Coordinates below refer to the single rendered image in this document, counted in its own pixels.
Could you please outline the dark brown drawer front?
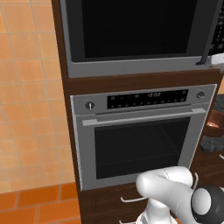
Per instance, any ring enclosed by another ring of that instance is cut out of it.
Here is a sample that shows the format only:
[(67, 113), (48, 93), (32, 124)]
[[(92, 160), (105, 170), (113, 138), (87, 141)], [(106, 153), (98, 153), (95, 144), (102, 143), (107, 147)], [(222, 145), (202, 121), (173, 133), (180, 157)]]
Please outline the dark brown drawer front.
[(134, 183), (79, 192), (81, 224), (119, 224), (136, 221), (146, 208), (147, 200), (132, 203), (125, 200), (142, 198)]

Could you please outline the dark brown tall cabinet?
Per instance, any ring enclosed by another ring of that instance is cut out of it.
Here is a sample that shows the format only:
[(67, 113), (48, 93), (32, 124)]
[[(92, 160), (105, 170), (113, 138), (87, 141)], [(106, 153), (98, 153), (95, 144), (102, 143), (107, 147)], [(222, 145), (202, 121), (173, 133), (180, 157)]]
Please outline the dark brown tall cabinet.
[[(91, 95), (102, 93), (114, 93), (154, 88), (174, 88), (184, 86), (198, 86), (215, 84), (217, 86), (214, 94), (211, 107), (214, 104), (214, 98), (217, 95), (218, 89), (221, 84), (222, 75), (221, 71), (210, 65), (205, 70), (190, 70), (190, 71), (176, 71), (176, 72), (162, 72), (162, 73), (136, 73), (136, 74), (124, 74), (124, 75), (106, 75), (99, 77), (83, 77), (83, 78), (71, 78), (68, 76), (67, 69), (67, 56), (63, 34), (63, 26), (60, 12), (60, 0), (52, 0), (52, 11), (54, 18), (54, 25), (56, 30), (56, 38), (59, 51), (59, 63), (62, 78), (62, 85), (64, 90), (65, 104), (66, 104), (66, 116), (68, 122), (70, 143), (73, 156), (73, 168), (75, 172), (75, 180), (77, 192), (83, 192), (81, 190), (78, 161), (76, 154), (76, 144), (74, 136), (74, 121), (71, 108), (70, 97), (72, 95)], [(175, 215), (171, 214), (177, 224), (182, 224), (182, 221)]]

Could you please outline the silver built-in microwave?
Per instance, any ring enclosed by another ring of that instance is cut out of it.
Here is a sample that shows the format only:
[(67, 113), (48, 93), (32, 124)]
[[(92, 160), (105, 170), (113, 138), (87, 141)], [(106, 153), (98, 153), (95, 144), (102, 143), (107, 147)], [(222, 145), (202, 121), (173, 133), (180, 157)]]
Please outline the silver built-in microwave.
[(201, 56), (158, 58), (158, 59), (124, 59), (91, 62), (74, 62), (70, 52), (70, 41), (67, 25), (67, 11), (61, 7), (59, 0), (63, 34), (66, 48), (66, 64), (68, 76), (71, 78), (99, 77), (106, 75), (147, 74), (190, 70), (205, 70), (209, 67), (208, 56), (206, 64), (197, 66)]

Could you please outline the black glass microwave door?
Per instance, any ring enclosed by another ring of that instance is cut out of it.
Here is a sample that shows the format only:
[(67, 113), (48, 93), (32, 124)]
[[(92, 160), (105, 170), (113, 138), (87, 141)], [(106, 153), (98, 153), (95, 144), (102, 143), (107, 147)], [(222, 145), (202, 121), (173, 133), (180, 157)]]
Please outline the black glass microwave door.
[(214, 0), (62, 0), (74, 62), (203, 54)]

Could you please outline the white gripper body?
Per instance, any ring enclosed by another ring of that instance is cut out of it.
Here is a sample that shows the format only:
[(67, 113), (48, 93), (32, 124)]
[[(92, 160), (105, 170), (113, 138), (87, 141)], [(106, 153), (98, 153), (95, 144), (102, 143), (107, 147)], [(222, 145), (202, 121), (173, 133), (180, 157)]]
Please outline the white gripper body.
[(211, 64), (213, 66), (218, 66), (224, 64), (224, 52), (217, 53), (211, 56)]

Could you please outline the brown bowl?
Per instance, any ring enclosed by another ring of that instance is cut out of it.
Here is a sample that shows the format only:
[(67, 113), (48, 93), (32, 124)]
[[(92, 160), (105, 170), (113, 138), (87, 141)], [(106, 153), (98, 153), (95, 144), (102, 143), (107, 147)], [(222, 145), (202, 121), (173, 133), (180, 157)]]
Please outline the brown bowl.
[(213, 110), (208, 118), (208, 122), (215, 123), (219, 128), (205, 126), (203, 134), (207, 137), (222, 137), (224, 136), (224, 112)]

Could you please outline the silver oven door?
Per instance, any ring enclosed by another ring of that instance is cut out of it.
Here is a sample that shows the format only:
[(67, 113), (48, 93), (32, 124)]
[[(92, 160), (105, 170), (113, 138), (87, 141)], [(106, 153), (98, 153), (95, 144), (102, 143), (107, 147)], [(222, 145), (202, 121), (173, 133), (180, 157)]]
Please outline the silver oven door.
[(202, 107), (77, 116), (75, 140), (80, 188), (92, 190), (128, 184), (134, 182), (142, 172), (170, 166), (188, 168), (193, 160), (207, 111), (200, 115), (155, 121), (93, 126), (83, 126), (82, 121), (159, 116), (190, 112), (199, 108)]

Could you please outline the silver built-in oven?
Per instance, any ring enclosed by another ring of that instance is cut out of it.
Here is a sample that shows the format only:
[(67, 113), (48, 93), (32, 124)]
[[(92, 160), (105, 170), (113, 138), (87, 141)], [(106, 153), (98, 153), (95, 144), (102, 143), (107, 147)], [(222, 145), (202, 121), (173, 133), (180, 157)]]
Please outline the silver built-in oven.
[(188, 168), (215, 84), (70, 97), (80, 189), (133, 183), (137, 175)]

